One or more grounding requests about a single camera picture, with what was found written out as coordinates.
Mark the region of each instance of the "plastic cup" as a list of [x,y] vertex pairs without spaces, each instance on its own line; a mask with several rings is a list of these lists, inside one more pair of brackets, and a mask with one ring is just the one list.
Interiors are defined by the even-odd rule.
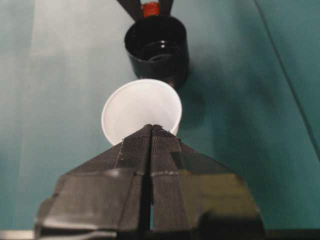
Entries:
[[124,38],[135,75],[179,88],[189,72],[185,26],[173,16],[154,15],[136,21]]
[[121,86],[109,97],[101,125],[106,139],[116,145],[147,124],[160,125],[176,135],[181,116],[181,100],[170,85],[141,79]]

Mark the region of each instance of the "teal surface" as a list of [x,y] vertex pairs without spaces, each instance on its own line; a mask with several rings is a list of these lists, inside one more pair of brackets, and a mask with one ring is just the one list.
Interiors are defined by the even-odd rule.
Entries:
[[[318,1],[258,1],[317,141]],[[320,163],[251,0],[175,0],[190,75],[178,136],[242,175],[267,229],[320,228]],[[58,177],[111,147],[103,105],[136,79],[115,0],[0,3],[0,229],[31,229]]]

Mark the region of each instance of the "clamp jaw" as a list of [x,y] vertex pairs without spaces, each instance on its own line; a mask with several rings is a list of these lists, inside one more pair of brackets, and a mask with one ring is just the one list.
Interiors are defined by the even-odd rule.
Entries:
[[[141,5],[140,0],[117,0],[130,17],[137,21],[151,15],[170,15],[174,0],[158,0],[158,2],[147,2]],[[156,10],[148,10],[152,5]]]
[[240,176],[146,125],[59,178],[35,238],[259,240],[264,228]]

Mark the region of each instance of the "white plastic cup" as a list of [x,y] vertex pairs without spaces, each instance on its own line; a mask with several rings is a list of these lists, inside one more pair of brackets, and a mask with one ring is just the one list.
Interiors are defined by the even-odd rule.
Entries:
[[176,135],[181,116],[181,100],[170,85],[141,79],[121,86],[109,97],[101,125],[106,139],[116,145],[146,124],[160,125]]

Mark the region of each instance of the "teal table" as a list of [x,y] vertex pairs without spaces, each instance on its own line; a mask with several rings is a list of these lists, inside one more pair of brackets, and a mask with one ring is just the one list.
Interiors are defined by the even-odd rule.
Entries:
[[[178,136],[247,181],[266,229],[320,228],[320,1],[175,0],[190,74]],[[60,175],[110,148],[136,79],[116,0],[0,2],[0,230],[31,229]]]

